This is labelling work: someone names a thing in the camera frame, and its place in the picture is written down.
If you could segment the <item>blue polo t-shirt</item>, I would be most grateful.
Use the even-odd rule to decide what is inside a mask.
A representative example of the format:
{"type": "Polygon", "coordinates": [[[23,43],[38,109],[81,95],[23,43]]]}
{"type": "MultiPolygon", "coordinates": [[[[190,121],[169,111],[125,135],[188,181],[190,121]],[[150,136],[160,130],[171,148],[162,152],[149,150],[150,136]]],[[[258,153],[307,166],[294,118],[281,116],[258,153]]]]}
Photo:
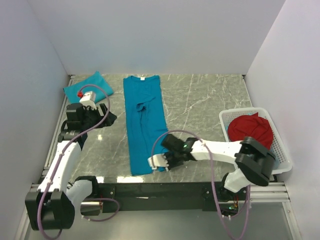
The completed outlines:
{"type": "Polygon", "coordinates": [[[148,158],[165,150],[160,141],[152,149],[154,142],[168,131],[160,77],[131,75],[123,79],[123,90],[130,171],[133,176],[151,174],[148,158]]]}

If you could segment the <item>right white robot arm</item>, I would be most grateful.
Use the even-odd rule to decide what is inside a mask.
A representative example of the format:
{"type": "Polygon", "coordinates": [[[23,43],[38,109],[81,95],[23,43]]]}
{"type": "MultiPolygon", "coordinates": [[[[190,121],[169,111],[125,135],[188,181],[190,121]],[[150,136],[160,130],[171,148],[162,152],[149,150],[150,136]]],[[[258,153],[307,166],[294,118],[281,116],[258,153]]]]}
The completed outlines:
{"type": "Polygon", "coordinates": [[[163,154],[168,168],[186,161],[210,159],[234,165],[235,170],[223,177],[219,187],[221,197],[226,200],[248,185],[268,186],[276,163],[275,155],[253,137],[234,142],[198,140],[195,137],[183,141],[169,133],[161,146],[168,150],[163,154]]]}

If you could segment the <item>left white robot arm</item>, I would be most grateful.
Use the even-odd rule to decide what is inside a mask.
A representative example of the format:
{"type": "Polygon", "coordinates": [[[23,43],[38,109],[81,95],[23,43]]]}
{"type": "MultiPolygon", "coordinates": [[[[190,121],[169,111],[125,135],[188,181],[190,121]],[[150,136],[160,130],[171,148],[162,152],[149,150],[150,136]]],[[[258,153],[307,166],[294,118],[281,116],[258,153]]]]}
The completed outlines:
{"type": "Polygon", "coordinates": [[[25,197],[31,228],[40,230],[70,229],[83,200],[96,200],[100,188],[95,176],[80,176],[68,188],[68,183],[88,132],[111,126],[117,116],[101,103],[91,107],[72,103],[66,107],[66,119],[57,137],[55,156],[36,191],[25,197]]]}

